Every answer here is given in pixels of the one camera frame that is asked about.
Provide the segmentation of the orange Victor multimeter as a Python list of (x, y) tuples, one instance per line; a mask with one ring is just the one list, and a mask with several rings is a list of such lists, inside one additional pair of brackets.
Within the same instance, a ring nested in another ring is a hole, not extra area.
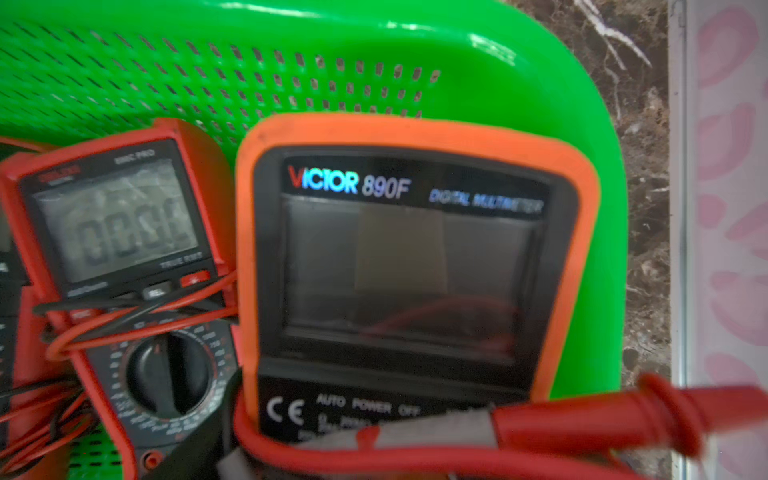
[(600, 204), (555, 139), (281, 115), (236, 160), (242, 384), (261, 475), (629, 479), (619, 450), (699, 457), (764, 421), (756, 386), (549, 397)]

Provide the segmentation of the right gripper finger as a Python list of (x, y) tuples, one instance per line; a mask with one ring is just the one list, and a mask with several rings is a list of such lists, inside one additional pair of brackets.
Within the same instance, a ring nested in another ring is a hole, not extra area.
[(217, 465), (236, 446), (232, 422), (241, 387), (242, 369), (238, 368), (226, 383), (221, 404), (144, 479), (219, 479)]

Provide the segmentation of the red multimeter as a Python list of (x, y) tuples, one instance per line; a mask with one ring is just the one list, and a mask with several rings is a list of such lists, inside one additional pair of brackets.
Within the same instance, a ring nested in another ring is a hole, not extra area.
[(236, 372), (234, 182), (199, 127), (146, 129), (1, 164), (1, 203), (68, 361), (127, 479), (218, 409)]

